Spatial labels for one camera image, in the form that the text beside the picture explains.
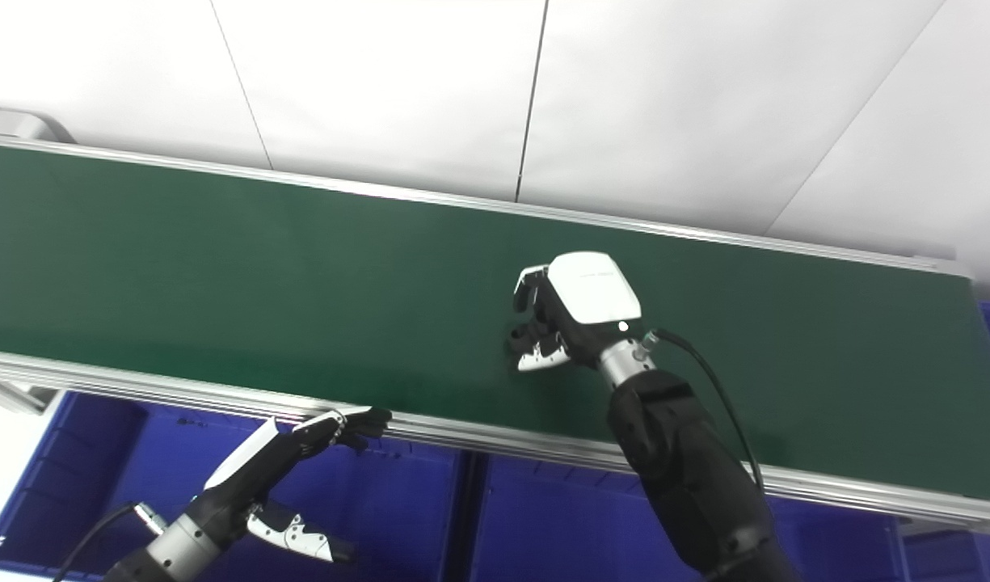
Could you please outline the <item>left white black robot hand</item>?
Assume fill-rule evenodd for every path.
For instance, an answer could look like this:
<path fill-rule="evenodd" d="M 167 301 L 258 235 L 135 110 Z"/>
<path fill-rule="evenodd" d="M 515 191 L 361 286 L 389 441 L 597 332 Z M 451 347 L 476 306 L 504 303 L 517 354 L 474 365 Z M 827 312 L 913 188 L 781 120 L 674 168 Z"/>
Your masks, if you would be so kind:
<path fill-rule="evenodd" d="M 370 439 L 386 432 L 391 419 L 387 409 L 354 406 L 325 411 L 287 432 L 277 427 L 276 420 L 266 420 L 215 468 L 184 516 L 221 554 L 254 534 L 310 559 L 351 563 L 355 551 L 349 542 L 330 537 L 269 495 L 298 463 L 329 447 L 342 445 L 363 452 Z"/>

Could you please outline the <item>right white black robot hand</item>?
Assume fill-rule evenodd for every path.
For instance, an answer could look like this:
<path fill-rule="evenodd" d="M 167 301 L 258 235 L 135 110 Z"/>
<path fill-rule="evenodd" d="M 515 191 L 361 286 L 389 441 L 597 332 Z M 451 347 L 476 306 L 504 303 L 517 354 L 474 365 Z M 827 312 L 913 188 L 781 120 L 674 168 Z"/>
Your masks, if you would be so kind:
<path fill-rule="evenodd" d="M 616 387 L 647 369 L 638 354 L 642 306 L 608 254 L 576 251 L 521 270 L 512 304 L 529 316 L 507 340 L 518 372 L 572 362 Z"/>

